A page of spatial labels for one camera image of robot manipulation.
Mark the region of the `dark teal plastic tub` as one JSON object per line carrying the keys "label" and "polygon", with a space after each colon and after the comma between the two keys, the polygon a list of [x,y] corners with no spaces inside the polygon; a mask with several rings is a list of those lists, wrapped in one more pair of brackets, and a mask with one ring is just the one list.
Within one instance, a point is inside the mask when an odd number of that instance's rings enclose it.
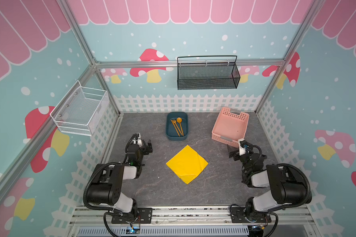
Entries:
{"label": "dark teal plastic tub", "polygon": [[170,112],[166,121],[166,136],[171,141],[184,141],[188,137],[188,115],[185,112]]}

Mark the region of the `orange plastic knife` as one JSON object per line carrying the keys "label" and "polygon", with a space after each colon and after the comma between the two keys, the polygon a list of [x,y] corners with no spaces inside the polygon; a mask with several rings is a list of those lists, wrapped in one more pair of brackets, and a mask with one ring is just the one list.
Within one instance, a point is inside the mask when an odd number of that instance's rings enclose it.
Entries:
{"label": "orange plastic knife", "polygon": [[177,121],[175,119],[173,119],[172,123],[174,124],[175,130],[176,130],[178,136],[181,137],[180,128],[177,125]]}

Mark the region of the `orange plastic fork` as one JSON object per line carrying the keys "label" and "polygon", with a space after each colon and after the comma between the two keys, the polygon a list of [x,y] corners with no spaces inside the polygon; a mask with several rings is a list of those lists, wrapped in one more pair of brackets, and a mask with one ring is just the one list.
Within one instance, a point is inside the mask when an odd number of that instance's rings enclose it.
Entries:
{"label": "orange plastic fork", "polygon": [[172,124],[173,124],[173,126],[174,126],[174,128],[176,130],[177,135],[180,137],[181,133],[180,133],[179,128],[177,127],[177,121],[175,119],[171,119],[171,122],[172,122]]}

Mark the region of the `yellow paper napkin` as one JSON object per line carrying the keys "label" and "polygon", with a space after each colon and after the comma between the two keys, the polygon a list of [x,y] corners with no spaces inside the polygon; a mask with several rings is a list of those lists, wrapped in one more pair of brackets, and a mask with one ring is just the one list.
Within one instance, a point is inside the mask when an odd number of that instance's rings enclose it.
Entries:
{"label": "yellow paper napkin", "polygon": [[208,162],[193,148],[186,145],[173,158],[171,158],[166,165],[185,184],[189,184],[202,173],[208,165]]}

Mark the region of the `orange plastic spoon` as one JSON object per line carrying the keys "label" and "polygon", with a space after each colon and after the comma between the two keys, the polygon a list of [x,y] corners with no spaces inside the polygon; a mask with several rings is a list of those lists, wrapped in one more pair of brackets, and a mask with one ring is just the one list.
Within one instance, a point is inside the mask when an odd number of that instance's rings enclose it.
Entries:
{"label": "orange plastic spoon", "polygon": [[180,126],[180,133],[182,136],[184,136],[184,132],[183,132],[183,127],[182,127],[182,118],[177,118],[177,123],[179,124]]}

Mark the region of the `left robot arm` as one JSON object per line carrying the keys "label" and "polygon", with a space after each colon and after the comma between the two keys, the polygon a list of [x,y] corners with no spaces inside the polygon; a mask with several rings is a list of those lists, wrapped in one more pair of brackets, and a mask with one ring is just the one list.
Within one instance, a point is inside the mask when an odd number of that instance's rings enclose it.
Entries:
{"label": "left robot arm", "polygon": [[83,193],[84,206],[91,210],[105,210],[113,218],[134,222],[140,218],[136,200],[122,193],[124,180],[138,179],[142,160],[153,152],[150,140],[132,141],[126,146],[127,160],[123,163],[98,164]]}

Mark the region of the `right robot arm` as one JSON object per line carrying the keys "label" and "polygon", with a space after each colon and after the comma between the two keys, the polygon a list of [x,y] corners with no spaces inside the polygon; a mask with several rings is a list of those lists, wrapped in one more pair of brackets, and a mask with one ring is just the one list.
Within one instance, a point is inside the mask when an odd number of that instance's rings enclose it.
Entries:
{"label": "right robot arm", "polygon": [[250,197],[244,206],[231,204],[229,213],[233,223],[271,221],[272,212],[299,207],[312,201],[307,176],[296,166],[281,163],[265,165],[267,156],[259,146],[242,141],[239,148],[227,146],[228,155],[242,163],[242,183],[249,188],[267,188],[258,197]]}

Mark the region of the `pink perforated plastic basket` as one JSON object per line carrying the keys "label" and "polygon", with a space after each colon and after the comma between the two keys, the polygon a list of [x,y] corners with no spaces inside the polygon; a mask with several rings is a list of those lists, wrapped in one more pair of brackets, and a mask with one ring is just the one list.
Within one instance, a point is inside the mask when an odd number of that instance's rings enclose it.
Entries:
{"label": "pink perforated plastic basket", "polygon": [[222,107],[212,130],[212,139],[238,148],[238,140],[245,138],[248,121],[248,113]]}

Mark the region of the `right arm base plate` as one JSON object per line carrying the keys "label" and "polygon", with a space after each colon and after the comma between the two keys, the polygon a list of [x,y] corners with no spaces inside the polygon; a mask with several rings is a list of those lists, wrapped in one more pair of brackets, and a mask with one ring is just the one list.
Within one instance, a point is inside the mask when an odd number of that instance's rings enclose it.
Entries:
{"label": "right arm base plate", "polygon": [[245,207],[243,205],[231,204],[228,211],[232,223],[271,223],[272,219],[265,212],[257,212],[253,207]]}

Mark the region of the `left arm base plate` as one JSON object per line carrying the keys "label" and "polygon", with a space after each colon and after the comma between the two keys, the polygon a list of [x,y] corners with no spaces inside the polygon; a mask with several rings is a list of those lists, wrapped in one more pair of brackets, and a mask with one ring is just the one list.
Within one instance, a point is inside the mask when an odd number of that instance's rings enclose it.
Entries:
{"label": "left arm base plate", "polygon": [[137,211],[132,210],[130,213],[124,213],[122,216],[116,214],[112,217],[111,223],[112,224],[150,224],[152,218],[152,208],[138,208]]}

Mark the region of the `aluminium front rail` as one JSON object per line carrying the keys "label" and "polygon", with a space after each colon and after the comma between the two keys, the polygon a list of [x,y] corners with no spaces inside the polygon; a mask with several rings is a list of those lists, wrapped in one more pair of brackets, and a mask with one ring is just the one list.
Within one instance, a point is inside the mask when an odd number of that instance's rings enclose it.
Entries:
{"label": "aluminium front rail", "polygon": [[[275,216],[263,217],[256,222],[249,222],[242,216],[241,208],[233,214],[229,205],[178,205],[178,206],[145,206],[151,210],[142,211],[139,216],[140,221],[134,225],[142,226],[184,226],[184,225],[253,225],[266,224],[272,226]],[[278,216],[278,223],[281,225],[313,225],[314,220],[306,206],[279,210],[275,212]],[[68,224],[72,226],[102,226],[104,211],[89,210],[85,207],[78,207]]]}

